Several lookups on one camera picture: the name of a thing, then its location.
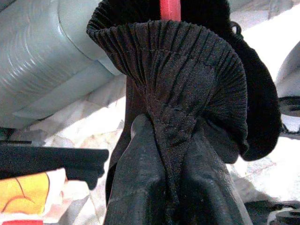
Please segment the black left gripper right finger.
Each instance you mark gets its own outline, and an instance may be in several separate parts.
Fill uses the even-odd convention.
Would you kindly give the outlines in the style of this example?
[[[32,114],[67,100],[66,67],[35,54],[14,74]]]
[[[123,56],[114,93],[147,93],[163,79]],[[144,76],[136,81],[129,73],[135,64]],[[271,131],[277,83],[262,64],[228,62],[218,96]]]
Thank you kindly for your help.
[[[250,225],[226,165],[202,136],[193,136],[184,156],[180,181],[183,225]]]

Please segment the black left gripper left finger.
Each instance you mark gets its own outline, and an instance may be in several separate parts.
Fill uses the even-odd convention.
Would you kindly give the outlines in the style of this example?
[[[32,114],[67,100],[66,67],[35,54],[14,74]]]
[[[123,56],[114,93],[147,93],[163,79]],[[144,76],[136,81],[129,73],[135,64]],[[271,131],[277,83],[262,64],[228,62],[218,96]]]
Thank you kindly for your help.
[[[105,224],[165,225],[166,191],[166,172],[153,124],[140,114],[116,165]]]

